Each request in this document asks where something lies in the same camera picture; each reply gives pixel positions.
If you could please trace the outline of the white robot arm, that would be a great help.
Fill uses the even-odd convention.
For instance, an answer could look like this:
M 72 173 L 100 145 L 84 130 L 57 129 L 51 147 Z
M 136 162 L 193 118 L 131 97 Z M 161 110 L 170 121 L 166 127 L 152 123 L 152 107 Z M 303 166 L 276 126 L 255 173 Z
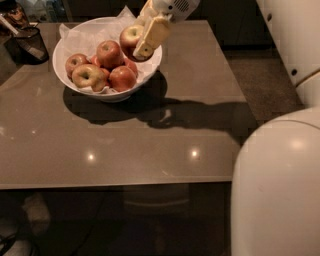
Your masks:
M 256 2 L 304 107 L 238 154 L 231 256 L 320 256 L 320 0 Z

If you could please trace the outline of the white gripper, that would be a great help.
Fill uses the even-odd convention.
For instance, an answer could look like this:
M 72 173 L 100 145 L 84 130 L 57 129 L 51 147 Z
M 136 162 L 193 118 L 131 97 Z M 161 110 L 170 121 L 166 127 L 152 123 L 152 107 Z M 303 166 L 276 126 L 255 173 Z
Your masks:
M 176 23 L 186 20 L 197 9 L 200 1 L 147 0 L 134 22 L 135 25 L 144 26 L 144 29 L 133 57 L 137 61 L 148 60 L 169 36 L 169 21 Z

